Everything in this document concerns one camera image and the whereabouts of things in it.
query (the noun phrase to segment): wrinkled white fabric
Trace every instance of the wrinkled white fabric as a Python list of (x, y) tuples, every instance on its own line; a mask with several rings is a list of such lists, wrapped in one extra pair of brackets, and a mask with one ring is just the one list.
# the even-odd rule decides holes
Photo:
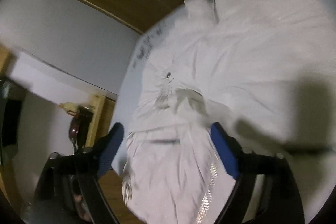
[[(215, 158), (212, 122), (257, 153), (277, 149), (259, 141), (336, 140), (336, 30), (321, 1), (216, 0), (216, 12), (218, 24), (199, 12), (177, 20), (143, 72), (123, 193), (128, 185), (127, 206), (149, 224), (195, 223)], [(234, 186), (222, 165), (219, 173), (223, 194), (204, 223)]]

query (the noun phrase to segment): white wall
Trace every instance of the white wall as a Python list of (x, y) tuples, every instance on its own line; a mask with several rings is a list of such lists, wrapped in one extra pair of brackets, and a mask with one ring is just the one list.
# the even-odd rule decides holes
[(77, 0), (0, 0), (0, 40), (118, 94), (139, 34)]
[(28, 93), (18, 129), (18, 154), (13, 159), (16, 183), (23, 200), (32, 200), (48, 155), (73, 153), (68, 139), (72, 117), (56, 104)]

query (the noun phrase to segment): wooden floor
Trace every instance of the wooden floor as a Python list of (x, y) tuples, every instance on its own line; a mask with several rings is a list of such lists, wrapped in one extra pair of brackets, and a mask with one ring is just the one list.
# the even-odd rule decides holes
[(99, 185), (107, 202), (121, 224), (143, 224), (126, 207), (121, 189), (122, 179), (113, 170), (99, 179)]

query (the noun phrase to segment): white garment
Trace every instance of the white garment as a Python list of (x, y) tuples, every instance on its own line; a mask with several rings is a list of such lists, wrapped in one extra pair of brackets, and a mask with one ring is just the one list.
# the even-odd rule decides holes
[[(143, 72), (123, 194), (149, 224), (196, 223), (216, 160), (212, 122), (268, 155), (276, 145), (259, 146), (256, 136), (310, 146), (336, 140), (335, 20), (320, 0), (216, 0), (216, 11), (218, 24), (190, 11), (178, 20)], [(214, 222), (235, 183), (217, 168), (223, 193), (203, 223)]]

